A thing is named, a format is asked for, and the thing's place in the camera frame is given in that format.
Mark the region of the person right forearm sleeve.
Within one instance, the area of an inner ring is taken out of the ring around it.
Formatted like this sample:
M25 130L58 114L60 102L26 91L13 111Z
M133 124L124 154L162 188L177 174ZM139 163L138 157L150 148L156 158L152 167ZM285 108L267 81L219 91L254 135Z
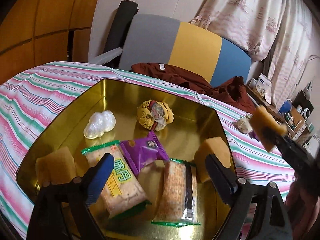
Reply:
M303 239L319 216L319 197L311 195L298 181L294 181L290 185L285 206L293 239Z

